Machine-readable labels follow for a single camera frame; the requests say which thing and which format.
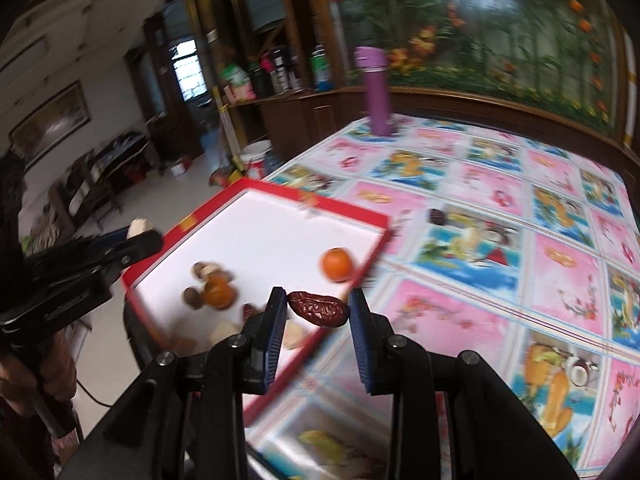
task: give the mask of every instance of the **red tray border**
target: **red tray border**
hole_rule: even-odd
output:
[[[193,229],[196,228],[201,222],[205,221],[213,213],[223,208],[228,202],[248,189],[260,190],[262,192],[281,196],[283,198],[295,201],[299,201],[301,197],[300,190],[297,189],[284,187],[277,184],[270,184],[269,182],[260,180],[242,178],[233,183],[231,186],[228,186],[227,188],[217,193],[209,201],[205,202],[202,206],[197,208],[196,211],[194,211],[191,215],[187,216],[187,219],[190,220],[189,222],[185,223],[185,221],[183,221],[176,227],[171,229],[167,234],[165,234],[163,237],[162,249],[158,254],[155,254],[154,256],[147,258],[146,260],[134,264],[133,266],[129,267],[126,272],[123,273],[121,280],[122,285],[125,289],[126,297],[130,301],[134,313],[145,324],[151,336],[158,343],[160,348],[168,347],[168,339],[166,338],[166,335],[158,327],[155,326],[151,317],[146,312],[146,309],[143,308],[138,295],[133,289],[133,284],[140,276],[142,276],[142,274],[144,274],[144,272],[147,271],[147,269],[149,269],[149,267],[151,267],[160,258],[162,258],[186,235],[191,233]],[[371,252],[369,259],[364,265],[360,267],[357,275],[349,284],[349,288],[357,286],[358,284],[360,284],[367,271],[380,254],[380,251],[384,247],[385,243],[388,241],[388,238],[390,236],[388,225],[389,218],[386,215],[377,213],[375,211],[364,209],[346,202],[340,202],[339,200],[334,200],[332,198],[327,198],[320,195],[315,195],[315,197],[317,199],[317,203],[314,207],[317,209],[328,211],[341,216],[346,216],[348,218],[384,229],[383,235],[380,238],[379,243]],[[287,365],[285,370],[276,378],[276,380],[269,388],[268,393],[258,397],[256,400],[254,400],[254,402],[251,403],[250,406],[244,409],[244,423],[246,426],[250,425],[257,418],[258,414],[267,406],[267,404],[271,402],[273,398],[276,397],[284,389],[284,387],[289,383],[290,379],[293,377],[300,365],[306,360],[309,354],[311,354],[311,352],[316,348],[318,343],[328,332],[329,330],[324,328],[319,328],[318,330],[316,330],[310,336],[305,345],[300,349],[298,354],[289,363],[289,365]]]

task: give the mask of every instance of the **floral mural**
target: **floral mural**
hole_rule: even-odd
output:
[[[610,134],[612,32],[604,0],[332,0],[353,49],[384,48],[393,86],[503,98]]]

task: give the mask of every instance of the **hand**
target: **hand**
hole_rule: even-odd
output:
[[[63,331],[53,336],[49,352],[40,364],[44,391],[57,400],[70,400],[76,394],[76,364],[71,357]],[[0,397],[21,416],[34,413],[29,400],[36,377],[12,354],[0,354]]]

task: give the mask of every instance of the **metal bolt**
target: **metal bolt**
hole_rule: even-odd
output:
[[[480,362],[480,356],[473,350],[465,350],[460,357],[468,365],[477,365]]]
[[[236,334],[227,339],[226,342],[231,346],[231,348],[240,348],[247,344],[248,339],[245,335]]]
[[[393,334],[389,336],[389,339],[386,340],[391,345],[391,348],[402,348],[406,346],[406,338],[402,335]]]
[[[175,361],[175,354],[173,352],[162,352],[158,357],[156,357],[156,362],[160,366],[170,365]]]

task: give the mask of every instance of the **ceiling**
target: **ceiling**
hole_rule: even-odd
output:
[[[0,127],[21,119],[22,104],[55,85],[61,75],[72,80],[108,68],[140,41],[143,20],[164,0],[31,0],[0,45]],[[2,67],[40,38],[46,48],[36,60]],[[0,148],[7,132],[0,132]]]

